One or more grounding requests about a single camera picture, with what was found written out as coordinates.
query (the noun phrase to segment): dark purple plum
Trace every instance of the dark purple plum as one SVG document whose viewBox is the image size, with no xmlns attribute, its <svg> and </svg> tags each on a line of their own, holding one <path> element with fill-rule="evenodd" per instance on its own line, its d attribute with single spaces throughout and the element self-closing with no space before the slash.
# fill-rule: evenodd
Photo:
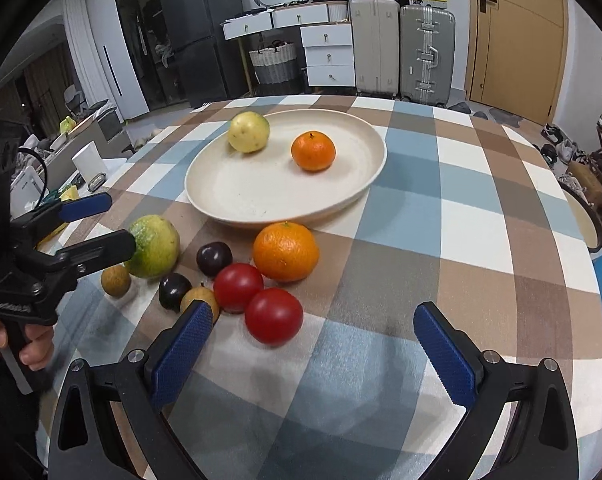
<svg viewBox="0 0 602 480">
<path fill-rule="evenodd" d="M 197 252 L 197 265 L 209 278 L 215 277 L 232 263 L 232 251 L 223 242 L 205 244 Z"/>
<path fill-rule="evenodd" d="M 159 303 L 163 308 L 179 312 L 181 300 L 191 288 L 190 280 L 183 274 L 178 272 L 166 274 L 159 283 Z"/>
</svg>

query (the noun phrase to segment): white cup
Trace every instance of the white cup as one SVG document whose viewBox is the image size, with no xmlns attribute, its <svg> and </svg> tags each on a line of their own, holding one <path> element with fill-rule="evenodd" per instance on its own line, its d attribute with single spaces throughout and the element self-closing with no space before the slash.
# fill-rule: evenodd
<svg viewBox="0 0 602 480">
<path fill-rule="evenodd" d="M 72 162 L 87 184 L 99 173 L 108 174 L 105 162 L 100 158 L 93 140 L 73 156 Z"/>
</svg>

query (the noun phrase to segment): door frame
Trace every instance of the door frame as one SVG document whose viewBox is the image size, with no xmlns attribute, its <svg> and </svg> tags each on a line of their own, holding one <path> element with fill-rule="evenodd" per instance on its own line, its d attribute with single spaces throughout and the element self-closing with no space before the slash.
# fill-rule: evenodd
<svg viewBox="0 0 602 480">
<path fill-rule="evenodd" d="M 559 73 L 555 83 L 555 93 L 552 99 L 552 108 L 548 115 L 548 122 L 551 123 L 555 119 L 556 105 L 559 101 L 561 93 L 561 85 L 564 80 L 566 70 L 566 57 L 568 56 L 568 27 L 570 27 L 568 19 L 568 0 L 564 0 L 564 40 L 561 49 L 561 63 L 559 65 Z M 472 81 L 475 77 L 476 63 L 476 43 L 479 32 L 479 0 L 470 0 L 470 35 L 468 37 L 468 60 L 466 62 L 466 81 L 464 83 L 464 91 L 466 99 L 470 98 L 472 90 Z"/>
</svg>

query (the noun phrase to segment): human hand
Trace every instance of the human hand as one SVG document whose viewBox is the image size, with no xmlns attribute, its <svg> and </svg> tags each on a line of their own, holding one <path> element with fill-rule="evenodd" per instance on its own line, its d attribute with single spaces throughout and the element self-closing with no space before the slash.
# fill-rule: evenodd
<svg viewBox="0 0 602 480">
<path fill-rule="evenodd" d="M 31 370 L 41 370 L 50 362 L 54 352 L 54 343 L 52 343 L 54 327 L 25 325 L 25 335 L 30 339 L 30 343 L 21 349 L 18 357 Z M 7 345 L 8 334 L 0 320 L 0 355 L 1 348 L 6 348 Z"/>
</svg>

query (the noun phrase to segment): red tomato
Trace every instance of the red tomato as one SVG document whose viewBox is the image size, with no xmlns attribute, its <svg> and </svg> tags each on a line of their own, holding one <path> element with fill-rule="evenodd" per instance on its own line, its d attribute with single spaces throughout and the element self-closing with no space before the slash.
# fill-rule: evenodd
<svg viewBox="0 0 602 480">
<path fill-rule="evenodd" d="M 252 298 L 245 309 L 245 325 L 252 336 L 266 345 L 290 341 L 303 324 L 303 308 L 287 290 L 267 288 Z"/>
<path fill-rule="evenodd" d="M 248 264 L 225 267 L 217 274 L 214 284 L 217 303 L 230 314 L 241 314 L 260 290 L 263 290 L 263 276 Z"/>
</svg>

